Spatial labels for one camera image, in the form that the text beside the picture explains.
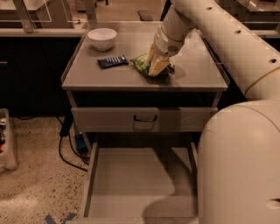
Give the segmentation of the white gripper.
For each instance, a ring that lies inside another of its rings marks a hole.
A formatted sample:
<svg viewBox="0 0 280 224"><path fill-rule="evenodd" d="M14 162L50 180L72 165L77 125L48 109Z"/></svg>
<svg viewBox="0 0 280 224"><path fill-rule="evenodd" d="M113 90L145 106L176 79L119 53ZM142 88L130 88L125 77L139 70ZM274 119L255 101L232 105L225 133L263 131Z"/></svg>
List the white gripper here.
<svg viewBox="0 0 280 224"><path fill-rule="evenodd" d="M145 65L149 68L148 75L155 77L166 69L170 64L168 57L178 54L184 43L185 38L181 38L179 40L170 38L164 34L159 26L154 34L154 45L150 46L150 51L148 53L147 60L145 61Z"/></svg>

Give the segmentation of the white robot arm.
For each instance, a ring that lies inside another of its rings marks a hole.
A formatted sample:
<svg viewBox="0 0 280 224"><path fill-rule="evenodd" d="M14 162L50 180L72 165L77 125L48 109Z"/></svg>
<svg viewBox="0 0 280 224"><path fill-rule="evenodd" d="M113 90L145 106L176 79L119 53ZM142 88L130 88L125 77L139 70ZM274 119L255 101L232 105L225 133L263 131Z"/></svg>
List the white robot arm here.
<svg viewBox="0 0 280 224"><path fill-rule="evenodd" d="M278 51L216 0L171 0L154 36L150 74L198 28L230 80L198 144L199 224L280 224Z"/></svg>

